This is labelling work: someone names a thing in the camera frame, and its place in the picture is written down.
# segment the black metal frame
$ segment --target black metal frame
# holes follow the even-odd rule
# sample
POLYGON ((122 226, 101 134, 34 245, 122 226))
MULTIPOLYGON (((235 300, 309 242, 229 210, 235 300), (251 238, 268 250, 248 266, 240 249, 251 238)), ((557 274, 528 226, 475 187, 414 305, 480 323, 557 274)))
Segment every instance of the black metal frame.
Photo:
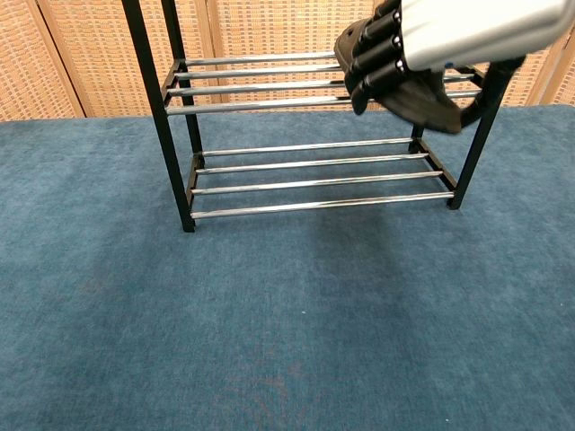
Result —
MULTIPOLYGON (((181 224, 185 232, 194 232, 195 222, 192 218, 191 212, 191 207, 194 199, 193 190, 197 185, 198 171, 201 172, 204 170, 205 160, 199 133, 197 115, 195 113, 187 114, 185 117, 188 126, 193 156, 191 157, 188 185, 187 188, 184 187, 177 154, 173 144, 173 136, 168 121, 167 110, 170 99, 172 98, 172 95, 169 92, 170 89, 173 89, 177 85, 183 89, 191 88, 190 79, 179 79, 177 75, 188 73, 188 67, 186 66, 186 56, 182 42, 180 24, 178 22, 175 2, 174 0, 162 0, 164 19, 168 31, 170 45, 172 48, 173 63, 167 77, 161 86, 158 84, 155 63, 152 57, 152 49, 147 37, 146 25, 144 23, 144 17, 140 3, 138 0, 122 0, 122 4, 128 21, 129 31, 134 43, 134 48, 136 49, 137 61, 144 81, 144 86, 146 88, 146 95, 150 104, 152 115, 154 117, 157 135, 160 140, 162 152, 164 154, 164 160, 168 170, 170 182, 172 184, 173 195, 175 197, 180 214, 181 224)), ((484 74, 476 68, 461 67, 457 69, 457 72, 460 74, 469 74, 470 81, 476 84, 478 87, 482 87, 484 74)), ((497 106, 494 106, 489 112, 483 115, 465 160, 464 168, 462 169, 459 180, 455 180, 455 178, 447 171, 447 169, 445 169, 441 161, 429 149, 428 145, 423 140, 424 129, 417 126, 413 128, 411 133, 411 142, 409 143, 409 153, 422 153, 422 156, 425 154, 425 160, 428 162, 433 171, 438 173, 441 172, 440 175, 438 175, 438 178, 441 179, 447 190, 452 192, 450 194, 450 198, 447 201, 448 207, 451 209, 458 209, 462 204, 465 192, 467 191, 471 178, 473 177, 473 172, 481 156, 482 149, 490 134, 491 127, 497 115, 502 97, 503 93, 501 94, 497 106)), ((192 95, 183 95, 182 102, 184 108, 194 106, 194 99, 192 95)), ((390 199, 389 201, 401 201, 401 198, 404 197, 396 198, 400 199, 390 199)), ((341 206, 354 205, 353 199, 351 201, 341 202, 345 202, 345 205, 341 206)), ((321 204, 318 207, 329 207, 329 205, 325 204, 331 203, 324 202, 317 204, 321 204)))

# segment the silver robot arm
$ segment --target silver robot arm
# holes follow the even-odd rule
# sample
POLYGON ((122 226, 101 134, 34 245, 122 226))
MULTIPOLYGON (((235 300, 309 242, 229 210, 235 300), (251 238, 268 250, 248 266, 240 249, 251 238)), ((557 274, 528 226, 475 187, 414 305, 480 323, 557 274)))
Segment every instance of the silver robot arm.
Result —
POLYGON ((569 29, 575 0, 403 0, 403 55, 411 70, 522 57, 569 29))

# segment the robotic hand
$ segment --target robotic hand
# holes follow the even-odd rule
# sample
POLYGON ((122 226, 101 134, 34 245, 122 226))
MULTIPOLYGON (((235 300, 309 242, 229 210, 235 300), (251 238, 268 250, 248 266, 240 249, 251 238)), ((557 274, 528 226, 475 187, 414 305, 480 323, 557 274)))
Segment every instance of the robotic hand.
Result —
POLYGON ((575 0, 482 0, 475 8, 468 0, 387 0, 334 50, 356 114, 374 98, 416 125, 458 133, 499 100, 501 78, 574 19, 575 0), (460 110, 445 94, 445 69, 481 62, 491 62, 482 92, 460 110))

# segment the robot finger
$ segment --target robot finger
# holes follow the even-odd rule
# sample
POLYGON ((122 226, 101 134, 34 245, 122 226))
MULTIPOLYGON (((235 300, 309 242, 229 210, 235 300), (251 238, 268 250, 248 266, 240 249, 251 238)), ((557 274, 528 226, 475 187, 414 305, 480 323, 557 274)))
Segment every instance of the robot finger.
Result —
POLYGON ((391 92, 407 80, 408 70, 402 60, 377 69, 366 75, 351 92, 351 105, 357 115, 361 115, 373 97, 391 92))
POLYGON ((373 48, 354 57, 345 74, 345 84, 348 92, 353 92, 353 89, 365 75, 390 63, 394 64, 402 57, 402 54, 402 40, 395 35, 388 37, 373 48))

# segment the woven wall panel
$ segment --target woven wall panel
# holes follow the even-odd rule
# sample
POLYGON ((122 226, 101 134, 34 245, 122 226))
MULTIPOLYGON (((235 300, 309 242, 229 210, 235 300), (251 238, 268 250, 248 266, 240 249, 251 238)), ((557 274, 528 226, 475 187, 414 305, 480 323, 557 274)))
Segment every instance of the woven wall panel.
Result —
POLYGON ((23 0, 2 0, 0 40, 0 121, 74 117, 72 103, 23 0))
MULTIPOLYGON (((194 3, 180 7, 187 55, 204 57, 194 3)), ((142 0, 148 38, 162 82, 172 65, 172 52, 159 0, 142 0)), ((74 61, 94 115, 147 115, 150 112, 136 53, 119 0, 49 0, 49 12, 74 61)))
POLYGON ((563 103, 575 106, 575 57, 571 61, 569 70, 563 77, 553 103, 563 103))
MULTIPOLYGON (((258 54, 288 54, 326 51, 351 23, 373 12, 372 0, 215 0, 223 52, 220 57, 258 54)), ((297 62, 328 64, 335 60, 297 62)), ((239 66, 285 66, 289 63, 264 63, 239 66)), ((311 79, 341 79, 342 73, 274 75, 228 78, 225 84, 255 84, 311 79)), ((277 98, 345 94, 343 89, 260 92, 230 95, 230 101, 261 101, 277 98)), ((288 110, 348 110, 349 107, 312 107, 288 110)))

